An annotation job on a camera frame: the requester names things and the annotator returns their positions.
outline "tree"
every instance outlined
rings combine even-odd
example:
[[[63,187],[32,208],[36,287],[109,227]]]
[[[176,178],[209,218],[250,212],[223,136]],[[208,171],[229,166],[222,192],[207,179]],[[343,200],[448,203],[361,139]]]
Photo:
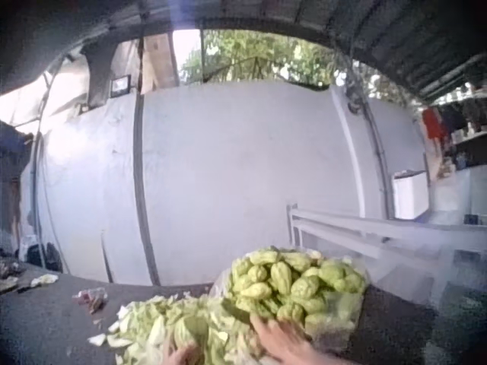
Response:
[[[180,71],[183,83],[284,79],[322,86],[335,84],[346,70],[334,50],[289,36],[250,30],[205,30],[205,74],[200,49],[191,52]],[[364,92],[407,106],[412,97],[386,76],[354,61]]]
[[[308,84],[328,84],[333,53],[313,43],[248,30],[206,30],[205,76],[208,81],[284,78]],[[202,80],[201,52],[195,49],[181,68],[180,78]]]

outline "red cloth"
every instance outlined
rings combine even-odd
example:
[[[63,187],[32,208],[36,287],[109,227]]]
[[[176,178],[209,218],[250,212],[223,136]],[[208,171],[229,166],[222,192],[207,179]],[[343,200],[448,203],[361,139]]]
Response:
[[[438,118],[432,109],[423,110],[422,117],[429,139],[442,139],[445,135],[447,135],[445,128],[438,121]]]

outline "hand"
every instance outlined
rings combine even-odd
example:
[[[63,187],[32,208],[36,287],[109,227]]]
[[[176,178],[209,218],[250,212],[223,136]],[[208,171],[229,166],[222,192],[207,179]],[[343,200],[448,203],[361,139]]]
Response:
[[[164,341],[163,354],[164,365],[185,365],[186,361],[193,356],[196,356],[199,352],[196,344],[190,344],[184,348],[178,348],[174,350],[174,342],[172,335],[167,336]]]
[[[283,364],[308,364],[303,360],[314,350],[296,325],[274,320],[264,323],[259,316],[255,315],[250,317],[250,321],[259,336],[260,343],[271,356]]]
[[[251,315],[250,321],[255,328],[261,345],[274,358],[284,365],[351,365],[327,354],[315,351],[306,341],[302,331],[292,322],[265,323],[259,316]]]

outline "white container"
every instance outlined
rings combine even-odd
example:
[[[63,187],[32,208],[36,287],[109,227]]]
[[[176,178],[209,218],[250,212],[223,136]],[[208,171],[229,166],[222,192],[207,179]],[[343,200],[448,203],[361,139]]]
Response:
[[[411,220],[428,210],[428,177],[425,171],[396,174],[393,191],[395,218]]]

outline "hanging clothes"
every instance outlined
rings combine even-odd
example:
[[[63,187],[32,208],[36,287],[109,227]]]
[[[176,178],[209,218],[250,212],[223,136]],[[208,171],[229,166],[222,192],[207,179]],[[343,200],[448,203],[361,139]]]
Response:
[[[446,135],[443,125],[438,121],[433,109],[423,110],[422,118],[429,139],[437,138],[441,140]]]
[[[461,112],[460,105],[457,103],[440,106],[438,110],[440,111],[443,125],[448,130],[448,134],[466,127],[465,117]]]

